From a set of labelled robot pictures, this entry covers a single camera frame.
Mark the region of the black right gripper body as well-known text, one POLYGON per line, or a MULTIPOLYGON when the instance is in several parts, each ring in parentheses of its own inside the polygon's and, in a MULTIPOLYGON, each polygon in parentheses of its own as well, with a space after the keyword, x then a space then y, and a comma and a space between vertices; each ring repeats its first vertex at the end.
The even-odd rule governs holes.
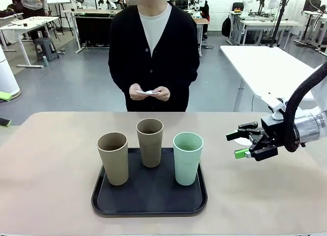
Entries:
POLYGON ((265 139, 263 141, 264 147, 276 146, 281 147, 285 145, 285 125, 284 120, 275 120, 272 117, 262 117, 261 125, 264 129, 265 139))

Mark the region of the person's left hand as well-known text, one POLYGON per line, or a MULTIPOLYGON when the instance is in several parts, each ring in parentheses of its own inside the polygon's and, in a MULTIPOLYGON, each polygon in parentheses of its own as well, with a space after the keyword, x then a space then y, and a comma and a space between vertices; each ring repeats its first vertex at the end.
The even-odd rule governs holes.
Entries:
POLYGON ((168 101, 170 98, 170 95, 171 95, 168 88, 166 88, 164 86, 160 86, 160 87, 154 89, 152 91, 152 93, 153 93, 151 95, 152 97, 155 97, 156 99, 164 101, 164 102, 168 101))

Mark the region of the person's right hand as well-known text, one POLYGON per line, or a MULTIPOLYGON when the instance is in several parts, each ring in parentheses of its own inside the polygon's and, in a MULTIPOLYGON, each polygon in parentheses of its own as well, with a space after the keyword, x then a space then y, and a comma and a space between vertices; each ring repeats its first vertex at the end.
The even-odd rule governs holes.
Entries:
POLYGON ((143 92, 143 90, 139 84, 132 84, 129 88, 130 98, 134 101, 141 101, 147 97, 147 95, 141 92, 143 92))

